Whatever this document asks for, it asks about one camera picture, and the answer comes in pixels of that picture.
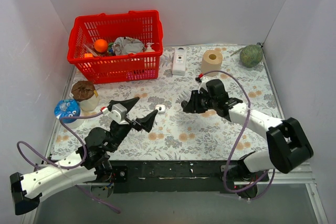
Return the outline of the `white earbud charging case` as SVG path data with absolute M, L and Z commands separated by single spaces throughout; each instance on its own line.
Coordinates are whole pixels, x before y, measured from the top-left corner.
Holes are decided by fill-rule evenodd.
M 164 114 L 166 112 L 166 106 L 163 104 L 157 104 L 155 109 L 158 111 L 158 114 Z

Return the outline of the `black earbud charging case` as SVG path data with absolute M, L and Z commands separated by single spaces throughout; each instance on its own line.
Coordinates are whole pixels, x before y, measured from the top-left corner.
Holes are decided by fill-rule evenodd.
M 181 107 L 182 107 L 182 109 L 185 109 L 186 106 L 187 106 L 187 104 L 188 104 L 187 101 L 182 101 L 182 102 L 181 102 Z

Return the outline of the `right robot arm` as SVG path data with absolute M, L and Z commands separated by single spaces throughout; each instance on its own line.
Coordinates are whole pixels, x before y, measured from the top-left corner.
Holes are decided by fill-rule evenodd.
M 267 141 L 266 151 L 253 151 L 241 157 L 237 165 L 226 165 L 228 178 L 251 180 L 257 172 L 276 169 L 287 174 L 313 156 L 313 149 L 298 120 L 282 120 L 251 110 L 238 98 L 229 97 L 218 80 L 199 80 L 200 87 L 191 92 L 189 101 L 182 101 L 185 113 L 201 114 L 214 110 L 230 122 L 245 126 Z

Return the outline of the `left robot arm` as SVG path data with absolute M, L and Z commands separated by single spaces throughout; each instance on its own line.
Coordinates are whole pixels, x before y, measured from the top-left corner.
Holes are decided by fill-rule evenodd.
M 24 215 L 50 196 L 81 183 L 98 181 L 112 186 L 120 180 L 120 170 L 111 166 L 109 153 L 118 149 L 131 130 L 150 132 L 159 112 L 155 109 L 143 118 L 130 120 L 128 113 L 138 100 L 110 101 L 99 113 L 112 119 L 109 130 L 93 128 L 69 156 L 29 174 L 10 175 L 15 214 Z

